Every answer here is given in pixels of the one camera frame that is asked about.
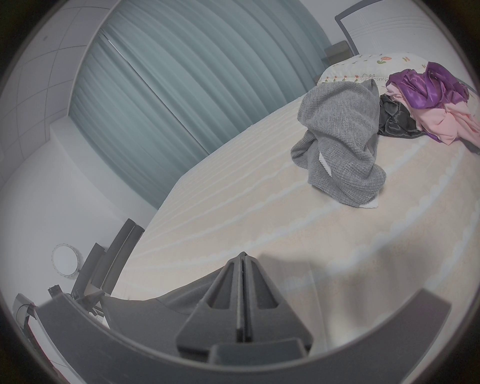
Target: mattress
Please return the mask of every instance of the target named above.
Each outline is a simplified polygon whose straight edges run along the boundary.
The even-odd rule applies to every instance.
[[[461,142],[379,137],[379,207],[342,205],[307,183],[291,147],[301,97],[219,148],[175,185],[133,250],[114,297],[145,300],[245,251],[315,336],[311,353],[358,337],[419,288],[452,303],[443,346],[480,281],[480,156]],[[472,111],[478,99],[472,95]]]

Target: curtain fold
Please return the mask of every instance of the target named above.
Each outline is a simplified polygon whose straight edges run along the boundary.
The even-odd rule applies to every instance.
[[[70,116],[155,207],[208,154],[314,87],[329,45],[298,0],[123,0]]]

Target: pile of clothes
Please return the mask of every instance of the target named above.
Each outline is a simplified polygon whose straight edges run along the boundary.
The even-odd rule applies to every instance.
[[[429,62],[425,73],[390,75],[379,95],[374,80],[321,83],[302,100],[298,120],[307,127],[291,149],[308,170],[308,183],[353,207],[375,208],[385,171],[375,164],[378,135],[414,139],[429,135],[480,147],[480,125],[468,110],[468,89],[447,69]]]

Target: gray cloth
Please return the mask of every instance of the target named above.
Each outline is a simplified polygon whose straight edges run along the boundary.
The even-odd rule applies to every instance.
[[[375,164],[378,100],[374,80],[320,83],[305,95],[298,112],[308,130],[291,149],[293,162],[308,169],[309,184],[353,207],[373,200],[385,183],[385,171]]]

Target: round mirror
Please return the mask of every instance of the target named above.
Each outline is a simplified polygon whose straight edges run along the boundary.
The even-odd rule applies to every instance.
[[[77,252],[68,244],[59,244],[52,252],[52,263],[60,275],[70,277],[78,271]]]

